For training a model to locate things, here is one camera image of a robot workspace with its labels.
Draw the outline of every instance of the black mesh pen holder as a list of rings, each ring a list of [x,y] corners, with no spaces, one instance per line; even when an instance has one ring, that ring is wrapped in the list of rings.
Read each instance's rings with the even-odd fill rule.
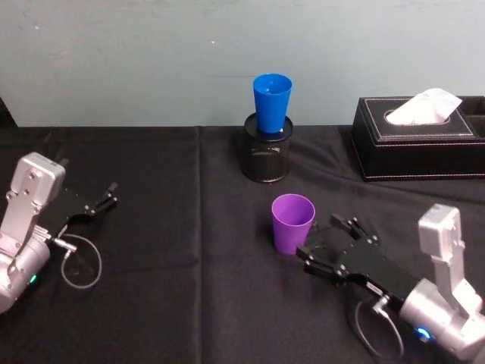
[[[240,150],[242,172],[256,182],[271,183],[285,178],[289,171],[289,138],[293,123],[286,117],[283,130],[266,134],[258,130],[256,113],[244,123]]]

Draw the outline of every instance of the cable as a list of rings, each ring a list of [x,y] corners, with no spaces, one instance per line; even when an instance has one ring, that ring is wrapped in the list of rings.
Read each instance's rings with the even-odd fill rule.
[[[402,343],[402,337],[401,334],[399,333],[396,325],[394,325],[393,320],[389,317],[386,311],[383,309],[377,310],[377,314],[384,317],[389,324],[391,325],[391,328],[393,328],[394,334],[397,337],[398,343],[399,343],[399,355],[398,356],[384,356],[381,353],[379,353],[377,350],[374,349],[374,347],[371,345],[369,340],[365,337],[364,332],[362,331],[362,328],[360,324],[358,323],[358,313],[360,312],[362,304],[366,300],[360,300],[357,303],[357,306],[355,307],[354,311],[354,319],[355,319],[355,326],[357,328],[358,336],[360,337],[361,341],[364,343],[364,345],[373,353],[375,356],[383,359],[383,360],[396,360],[396,359],[401,359],[404,356],[404,344]]]
[[[86,243],[88,243],[95,251],[96,255],[98,256],[98,261],[99,261],[99,269],[98,269],[98,275],[96,276],[95,280],[91,282],[90,284],[86,285],[79,285],[79,284],[74,284],[73,282],[69,281],[66,277],[66,272],[65,272],[65,266],[66,266],[66,261],[70,256],[70,251],[67,251],[66,256],[64,257],[64,260],[62,261],[61,264],[61,275],[62,278],[65,280],[67,284],[69,284],[72,288],[76,288],[78,290],[85,290],[87,288],[91,288],[94,286],[96,283],[98,283],[99,278],[101,278],[101,272],[102,272],[102,260],[101,260],[101,254],[99,254],[98,248],[89,240],[87,240],[85,237],[81,237],[80,235],[75,235],[75,234],[63,234],[63,237],[73,237],[75,239],[80,239]]]

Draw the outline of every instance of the tissue box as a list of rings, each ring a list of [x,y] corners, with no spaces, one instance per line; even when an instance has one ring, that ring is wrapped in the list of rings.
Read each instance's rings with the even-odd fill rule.
[[[445,123],[393,125],[386,116],[411,97],[360,98],[352,141],[365,180],[485,177],[485,97],[463,102]]]

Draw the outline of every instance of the white tissue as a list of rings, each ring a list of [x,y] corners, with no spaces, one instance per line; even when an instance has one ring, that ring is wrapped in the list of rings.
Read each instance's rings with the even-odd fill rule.
[[[462,103],[444,89],[427,89],[386,116],[395,125],[441,124]]]

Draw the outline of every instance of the black cloth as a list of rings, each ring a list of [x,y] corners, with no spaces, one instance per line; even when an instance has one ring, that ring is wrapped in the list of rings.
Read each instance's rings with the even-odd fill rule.
[[[79,191],[120,184],[119,206],[87,233],[104,259],[99,284],[68,287],[58,273],[62,255],[54,252],[39,281],[0,316],[0,360],[375,362],[348,325],[365,293],[307,275],[296,257],[274,251],[271,202],[282,193],[307,196],[321,227],[335,212],[357,216],[390,259],[429,279],[433,266],[419,249],[417,221],[436,202],[456,206],[466,275],[485,294],[482,180],[364,183],[348,127],[296,127],[289,175],[257,184],[239,169],[234,141],[241,131],[41,128],[0,135],[5,192],[17,160],[33,150],[70,159],[65,183]],[[396,353],[385,324],[364,321],[375,347]],[[401,362],[453,362],[400,329]]]

